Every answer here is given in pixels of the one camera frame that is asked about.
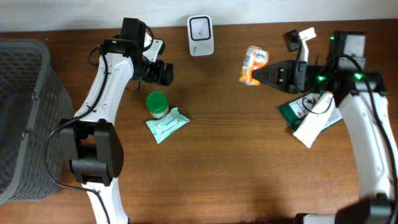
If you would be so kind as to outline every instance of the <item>orange package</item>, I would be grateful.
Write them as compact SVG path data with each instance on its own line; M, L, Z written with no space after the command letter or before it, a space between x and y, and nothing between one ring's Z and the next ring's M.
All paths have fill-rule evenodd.
M264 68L268 63L268 52L259 47L250 46L244 58L239 81L247 85L260 85L260 81L252 78L253 70Z

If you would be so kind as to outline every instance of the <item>brown surface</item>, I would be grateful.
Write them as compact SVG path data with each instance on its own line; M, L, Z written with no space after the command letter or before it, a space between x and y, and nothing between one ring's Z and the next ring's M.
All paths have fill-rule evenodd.
M398 21L301 22L216 26L215 52L191 57L186 27L153 29L164 39L160 59L174 64L171 87L143 84L125 91L116 118L124 147L120 191L133 222L232 223L257 218L291 217L296 213L332 213L358 198L357 170L344 122L321 133L311 149L296 140L277 106L295 98L271 87L238 81L250 45L269 51L270 63L294 59L282 34L314 26L310 63L325 61L333 30L367 32L367 69L384 75L389 90L389 116L398 133ZM75 109L83 103L97 68L90 50L118 30L78 30L0 34L43 40L52 67L70 93ZM145 98L166 94L171 106L192 120L161 144L145 121L151 117ZM78 185L70 174L62 182ZM94 223L85 193L60 189L41 202L6 203L6 223Z

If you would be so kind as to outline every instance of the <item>gray crate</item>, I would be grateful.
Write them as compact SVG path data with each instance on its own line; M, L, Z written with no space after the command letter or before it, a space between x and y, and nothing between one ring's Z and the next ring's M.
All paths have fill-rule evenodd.
M50 66L50 52L31 39L0 39L0 204L40 200L54 194L43 163L43 144L62 118L71 118L72 100ZM59 180L58 136L47 163Z

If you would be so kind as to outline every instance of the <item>light blue packet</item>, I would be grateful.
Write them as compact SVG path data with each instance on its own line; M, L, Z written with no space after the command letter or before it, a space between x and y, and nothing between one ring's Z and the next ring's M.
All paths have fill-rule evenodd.
M178 128L187 124L190 120L178 112L178 108L173 108L162 119L147 121L147 125L155 136L156 142L159 144Z

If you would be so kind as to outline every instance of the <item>green container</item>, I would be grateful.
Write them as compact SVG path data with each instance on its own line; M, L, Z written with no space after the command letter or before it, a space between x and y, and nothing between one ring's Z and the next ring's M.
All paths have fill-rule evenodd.
M169 112L166 96L161 92L152 92L147 96L147 107L155 119L163 118Z

